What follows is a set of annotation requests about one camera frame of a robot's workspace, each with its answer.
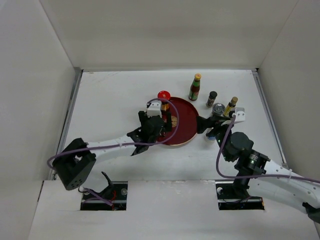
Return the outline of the red lid chili sauce jar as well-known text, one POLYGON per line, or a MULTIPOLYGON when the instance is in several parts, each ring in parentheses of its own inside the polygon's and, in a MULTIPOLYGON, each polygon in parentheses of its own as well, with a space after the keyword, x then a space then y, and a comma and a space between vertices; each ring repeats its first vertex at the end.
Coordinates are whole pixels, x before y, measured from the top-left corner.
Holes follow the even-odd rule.
POLYGON ((162 90, 157 94, 157 97, 161 100, 161 110, 163 112, 168 111, 170 109, 169 101, 171 98, 171 94, 166 90, 162 90))

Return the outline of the silver lid blue label jar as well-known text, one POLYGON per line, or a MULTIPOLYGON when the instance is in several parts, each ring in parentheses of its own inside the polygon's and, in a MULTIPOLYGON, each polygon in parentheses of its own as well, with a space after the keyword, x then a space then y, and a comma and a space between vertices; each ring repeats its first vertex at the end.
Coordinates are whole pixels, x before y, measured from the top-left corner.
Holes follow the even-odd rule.
POLYGON ((205 134, 205 137, 208 141, 215 141, 216 140, 216 137, 214 136, 213 133, 211 133, 210 131, 208 131, 206 134, 205 134))

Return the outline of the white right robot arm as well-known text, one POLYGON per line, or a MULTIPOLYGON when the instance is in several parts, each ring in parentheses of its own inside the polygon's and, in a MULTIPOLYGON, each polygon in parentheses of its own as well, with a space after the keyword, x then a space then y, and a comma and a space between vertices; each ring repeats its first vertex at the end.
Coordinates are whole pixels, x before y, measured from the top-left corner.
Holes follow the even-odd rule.
POLYGON ((246 134, 232 132, 232 127, 244 122, 245 118, 244 111, 233 112, 230 117, 196 117, 197 133, 210 129, 208 136, 214 137, 219 146, 216 172, 233 181, 231 190, 240 199, 249 196, 269 198, 291 206, 319 223, 319 180, 302 177, 286 169, 254 150, 254 143, 246 134))

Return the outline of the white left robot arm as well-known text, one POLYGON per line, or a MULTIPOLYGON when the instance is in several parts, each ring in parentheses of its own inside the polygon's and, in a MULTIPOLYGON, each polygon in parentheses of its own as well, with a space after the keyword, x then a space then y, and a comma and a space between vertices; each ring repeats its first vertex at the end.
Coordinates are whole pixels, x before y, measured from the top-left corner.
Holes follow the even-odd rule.
POLYGON ((172 131, 171 113, 161 117, 147 116, 146 112, 140 111, 138 116, 141 127, 126 135, 101 143, 76 138, 54 158, 51 166, 67 191, 83 187, 94 191, 100 199, 108 199, 112 195, 112 182, 105 172, 101 175, 92 172, 94 166, 141 154, 154 145, 158 137, 172 131))

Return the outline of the right robot arm base mount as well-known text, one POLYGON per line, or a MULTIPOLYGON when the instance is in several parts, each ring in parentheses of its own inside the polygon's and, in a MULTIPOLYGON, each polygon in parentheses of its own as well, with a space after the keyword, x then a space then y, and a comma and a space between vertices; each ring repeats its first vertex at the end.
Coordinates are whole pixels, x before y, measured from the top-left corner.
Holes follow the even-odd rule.
POLYGON ((232 181, 215 182, 217 204, 221 211, 264 210, 264 201, 246 191, 235 190, 232 181))

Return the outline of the left robot arm base mount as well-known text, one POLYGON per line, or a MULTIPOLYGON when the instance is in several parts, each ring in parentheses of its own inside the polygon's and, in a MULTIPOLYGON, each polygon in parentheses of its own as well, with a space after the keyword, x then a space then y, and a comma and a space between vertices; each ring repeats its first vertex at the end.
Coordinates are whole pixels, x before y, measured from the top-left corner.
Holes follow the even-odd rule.
POLYGON ((126 211, 128 197, 127 181, 112 181, 105 172, 101 172, 106 188, 96 192, 86 187, 79 187, 82 194, 81 211, 126 211))

